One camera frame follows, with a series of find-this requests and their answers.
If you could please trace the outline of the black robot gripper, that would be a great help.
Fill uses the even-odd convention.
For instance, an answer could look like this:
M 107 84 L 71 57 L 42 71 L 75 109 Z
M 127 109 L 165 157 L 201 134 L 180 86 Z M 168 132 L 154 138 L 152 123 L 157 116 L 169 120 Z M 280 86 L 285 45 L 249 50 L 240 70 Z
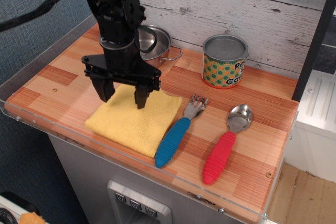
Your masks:
M 150 90 L 161 87 L 161 72 L 142 59 L 134 37 L 117 44 L 100 36 L 99 43 L 103 53 L 81 58 L 85 75 L 91 79 L 99 98 L 107 102 L 115 93 L 115 82 L 128 84 L 136 86 L 135 103 L 138 109 L 143 109 Z

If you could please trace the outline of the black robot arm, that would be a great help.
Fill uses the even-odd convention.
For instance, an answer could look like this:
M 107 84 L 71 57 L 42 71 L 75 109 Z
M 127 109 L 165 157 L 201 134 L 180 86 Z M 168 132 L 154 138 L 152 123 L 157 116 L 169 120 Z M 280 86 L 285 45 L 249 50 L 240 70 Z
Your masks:
M 145 8 L 139 0 L 86 0 L 98 22 L 99 43 L 103 54 L 83 56 L 85 74 L 100 97 L 107 102 L 115 93 L 114 83 L 135 87 L 138 109 L 145 107 L 151 92 L 159 90 L 161 72 L 146 63 L 141 53 L 148 53 L 156 46 L 154 41 L 147 48 L 140 46 L 139 29 L 146 19 Z

